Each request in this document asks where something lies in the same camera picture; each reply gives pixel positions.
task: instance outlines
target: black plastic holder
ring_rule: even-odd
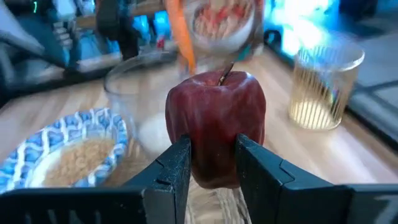
[[[398,223],[397,184],[333,185],[243,135],[235,150],[254,224]],[[190,162],[182,136],[118,188],[13,190],[0,195],[0,223],[183,224]]]

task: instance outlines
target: clear glass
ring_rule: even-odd
[[[171,88],[188,78],[175,59],[176,54],[168,52],[140,55],[115,67],[104,81],[112,110],[123,117],[131,133],[130,150],[143,151],[150,161],[171,146],[165,122],[166,97]]]
[[[337,127],[363,59],[363,50],[344,38],[300,49],[295,56],[291,120],[306,129]]]

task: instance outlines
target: carrot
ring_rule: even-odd
[[[187,60],[191,75],[195,74],[195,56],[188,31],[187,22],[183,15],[183,0],[165,0],[167,14],[169,15],[174,39],[180,49],[181,55]]]

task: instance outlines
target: light wood countertop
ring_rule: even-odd
[[[289,121],[292,71],[270,52],[239,62],[234,70],[251,73],[262,85],[266,148],[334,184],[398,183],[398,156],[352,117],[346,115],[340,126],[325,132],[306,131]],[[55,119],[102,106],[109,106],[102,80],[12,100],[0,113],[0,159]]]

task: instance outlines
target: apple stem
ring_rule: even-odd
[[[221,74],[220,79],[218,80],[218,85],[222,85],[224,81],[226,80],[227,76],[229,75],[229,72],[232,70],[234,67],[234,62],[231,62],[224,70],[223,73]]]

